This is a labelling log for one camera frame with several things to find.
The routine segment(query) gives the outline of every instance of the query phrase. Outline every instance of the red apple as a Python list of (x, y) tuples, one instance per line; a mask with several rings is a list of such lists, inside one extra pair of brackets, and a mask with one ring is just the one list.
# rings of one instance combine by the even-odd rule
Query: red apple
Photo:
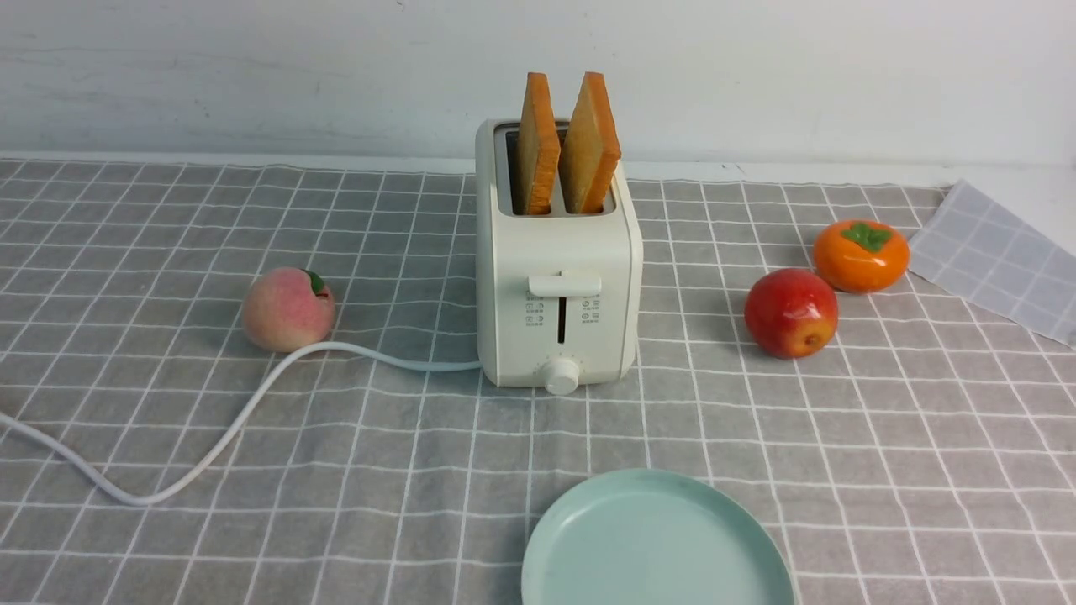
[(332, 293), (317, 273), (278, 267), (251, 284), (243, 299), (243, 333), (263, 349), (291, 353), (323, 340), (335, 315)]
[(837, 332), (837, 295), (807, 269), (778, 269), (751, 286), (744, 321), (770, 355), (805, 357), (825, 347)]

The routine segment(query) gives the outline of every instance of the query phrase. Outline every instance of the power cord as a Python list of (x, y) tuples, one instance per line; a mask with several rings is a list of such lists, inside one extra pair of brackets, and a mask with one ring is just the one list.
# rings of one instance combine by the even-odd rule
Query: power cord
[(254, 408), (261, 400), (261, 397), (266, 394), (267, 391), (269, 391), (269, 388), (272, 386), (272, 383), (277, 381), (277, 378), (279, 378), (280, 375), (285, 369), (287, 369), (287, 366), (295, 363), (295, 361), (298, 360), (299, 357), (309, 355), (310, 353), (314, 353), (317, 351), (345, 351), (358, 355), (366, 355), (379, 362), (384, 362), (388, 365), (393, 365), (404, 369), (412, 369), (416, 371), (437, 371), (437, 372), (463, 371), (463, 370), (478, 369), (482, 367), (482, 364), (480, 362), (444, 363), (444, 362), (413, 362), (408, 360), (400, 360), (397, 357), (392, 357), (384, 353), (380, 353), (372, 349), (367, 349), (366, 347), (359, 347), (358, 344), (349, 344), (346, 342), (326, 341), (326, 342), (315, 342), (313, 344), (308, 344), (307, 347), (303, 347), (291, 353), (288, 356), (281, 360), (279, 364), (277, 364), (277, 367), (274, 367), (272, 372), (269, 374), (269, 377), (266, 378), (265, 382), (263, 382), (261, 385), (258, 386), (258, 390), (254, 392), (254, 395), (251, 396), (250, 400), (239, 412), (239, 416), (237, 416), (236, 420), (231, 423), (231, 426), (229, 426), (228, 431), (225, 432), (223, 437), (221, 437), (221, 440), (218, 440), (216, 445), (213, 446), (213, 449), (210, 450), (209, 453), (207, 453), (206, 456), (202, 458), (201, 461), (197, 465), (195, 465), (194, 468), (187, 472), (186, 475), (178, 479), (171, 486), (165, 488), (164, 490), (155, 494), (150, 494), (145, 496), (136, 496), (133, 494), (125, 492), (124, 490), (116, 487), (115, 483), (108, 480), (103, 475), (98, 473), (96, 468), (90, 466), (89, 463), (87, 463), (82, 456), (72, 451), (71, 448), (65, 446), (63, 444), (57, 441), (56, 439), (49, 437), (48, 435), (45, 435), (41, 431), (38, 431), (32, 426), (28, 426), (3, 412), (0, 412), (0, 425), (10, 426), (16, 433), (22, 433), (23, 435), (26, 435), (27, 437), (55, 450), (56, 453), (62, 455), (63, 458), (74, 463), (74, 465), (77, 466), (83, 473), (85, 473), (86, 476), (89, 477), (90, 480), (93, 480), (94, 483), (97, 484), (97, 487), (108, 492), (109, 495), (116, 498), (117, 501), (131, 506), (150, 506), (175, 495), (178, 492), (180, 492), (180, 490), (186, 488), (192, 481), (194, 481), (198, 477), (198, 475), (201, 474), (202, 470), (204, 470), (207, 467), (209, 467), (210, 464), (213, 463), (213, 460), (215, 460), (216, 456), (220, 455), (220, 453), (224, 450), (224, 448), (228, 447), (228, 444), (230, 444), (231, 440), (236, 437), (236, 434), (239, 433), (239, 430), (242, 427), (243, 423), (246, 422), (246, 418), (251, 416), (251, 412), (254, 411)]

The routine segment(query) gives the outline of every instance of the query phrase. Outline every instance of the toaster lever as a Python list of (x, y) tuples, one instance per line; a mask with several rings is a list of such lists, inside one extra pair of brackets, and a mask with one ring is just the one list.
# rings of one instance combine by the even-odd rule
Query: toaster lever
[(572, 298), (597, 296), (601, 292), (601, 277), (585, 271), (561, 271), (558, 276), (530, 276), (527, 290), (534, 296)]

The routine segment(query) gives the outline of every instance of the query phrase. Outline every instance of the toasted bread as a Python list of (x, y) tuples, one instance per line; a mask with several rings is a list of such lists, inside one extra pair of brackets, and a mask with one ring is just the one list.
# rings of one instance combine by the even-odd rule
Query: toasted bread
[(515, 145), (518, 178), (512, 187), (512, 209), (516, 214), (549, 214), (560, 156), (561, 139), (549, 81), (544, 73), (530, 72)]
[(561, 187), (568, 212), (601, 212), (620, 157), (605, 76), (589, 71), (583, 75), (561, 153)]

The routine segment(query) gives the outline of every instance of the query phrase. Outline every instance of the light green plate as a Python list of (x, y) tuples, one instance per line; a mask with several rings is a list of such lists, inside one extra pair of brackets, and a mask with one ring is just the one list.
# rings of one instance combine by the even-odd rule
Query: light green plate
[(571, 488), (523, 558), (524, 605), (794, 605), (769, 535), (731, 498), (665, 470)]

